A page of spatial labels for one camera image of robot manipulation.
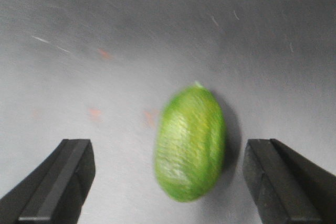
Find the green lime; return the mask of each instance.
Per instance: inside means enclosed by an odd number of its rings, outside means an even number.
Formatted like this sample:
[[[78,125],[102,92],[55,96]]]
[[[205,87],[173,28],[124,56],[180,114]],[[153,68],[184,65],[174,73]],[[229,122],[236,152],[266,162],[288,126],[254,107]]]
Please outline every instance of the green lime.
[[[171,198],[192,201],[214,187],[225,134],[220,106],[205,87],[195,83],[173,97],[161,115],[154,153],[156,178]]]

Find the red stain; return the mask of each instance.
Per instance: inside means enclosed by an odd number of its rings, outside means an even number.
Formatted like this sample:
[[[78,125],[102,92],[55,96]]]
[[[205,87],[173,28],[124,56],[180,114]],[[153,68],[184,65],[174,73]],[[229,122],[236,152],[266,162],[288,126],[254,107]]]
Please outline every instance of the red stain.
[[[158,110],[144,111],[147,125],[151,128],[155,127],[155,117],[158,115]]]
[[[98,49],[98,52],[103,56],[104,59],[111,59],[112,58],[112,56],[108,52],[106,52],[102,49]]]
[[[90,117],[93,121],[100,121],[101,111],[89,108]]]
[[[33,118],[34,119],[40,119],[41,118],[41,114],[42,114],[42,110],[40,108],[35,108],[33,110]]]

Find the gray table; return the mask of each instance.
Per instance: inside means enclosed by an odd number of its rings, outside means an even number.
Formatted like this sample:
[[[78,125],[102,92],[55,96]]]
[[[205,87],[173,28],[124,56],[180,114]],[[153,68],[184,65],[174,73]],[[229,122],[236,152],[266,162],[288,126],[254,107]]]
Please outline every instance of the gray table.
[[[336,173],[335,0],[0,0],[0,196],[63,138],[97,175],[79,223],[261,223],[248,138]],[[157,112],[195,80],[227,121],[216,187],[189,203],[153,175]]]

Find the scratch mark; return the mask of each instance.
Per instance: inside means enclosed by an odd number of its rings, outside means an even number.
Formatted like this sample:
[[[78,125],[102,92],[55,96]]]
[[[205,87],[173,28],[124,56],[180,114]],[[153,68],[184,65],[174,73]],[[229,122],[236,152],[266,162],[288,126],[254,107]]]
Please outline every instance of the scratch mark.
[[[68,51],[68,50],[65,50],[64,48],[61,48],[61,47],[59,47],[59,46],[56,46],[56,48],[58,48],[59,50],[62,50],[62,51],[64,51],[64,52],[71,53],[70,51]]]
[[[291,52],[294,52],[294,51],[293,51],[293,47],[292,47],[292,42],[289,43],[289,48],[290,48],[290,51],[291,51]]]
[[[40,38],[40,37],[36,37],[36,36],[34,36],[34,35],[31,35],[31,37],[34,38],[34,39],[37,39],[38,41],[41,41],[41,42],[43,42],[43,43],[49,44],[49,45],[51,45],[52,47],[55,47],[55,48],[57,48],[57,49],[59,49],[59,50],[62,50],[63,52],[67,52],[67,53],[71,54],[70,51],[68,51],[68,50],[66,50],[66,49],[64,49],[64,48],[61,48],[61,47],[59,47],[59,46],[53,45],[51,42],[49,42],[49,41],[47,41],[47,40],[45,40],[45,39],[42,39],[42,38]]]
[[[212,21],[215,23],[215,25],[218,27],[219,24],[218,24],[217,21],[215,20],[215,17],[214,17],[214,16],[211,16],[211,19],[212,19]]]
[[[235,10],[233,10],[233,14],[235,15],[235,17],[236,17],[237,20],[240,20],[240,19],[238,18],[238,16],[237,16]]]
[[[33,37],[34,39],[37,39],[37,40],[39,40],[39,41],[43,42],[43,43],[50,44],[50,42],[49,42],[49,41],[47,41],[47,40],[45,40],[45,39],[42,39],[42,38],[39,38],[39,37],[36,37],[36,36],[33,36],[33,35],[32,35],[32,37]]]

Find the red speck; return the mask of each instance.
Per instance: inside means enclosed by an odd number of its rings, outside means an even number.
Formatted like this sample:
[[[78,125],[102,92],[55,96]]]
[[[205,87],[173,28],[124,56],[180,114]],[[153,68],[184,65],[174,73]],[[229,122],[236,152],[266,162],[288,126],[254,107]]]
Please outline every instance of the red speck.
[[[98,49],[98,52],[103,56],[104,59],[111,59],[112,58],[111,55],[108,52],[106,52],[102,49]]]
[[[158,110],[144,111],[146,116],[147,125],[151,128],[155,127],[155,117],[158,115]]]
[[[100,115],[101,115],[100,110],[90,108],[89,112],[90,112],[91,119],[93,121],[100,121]]]

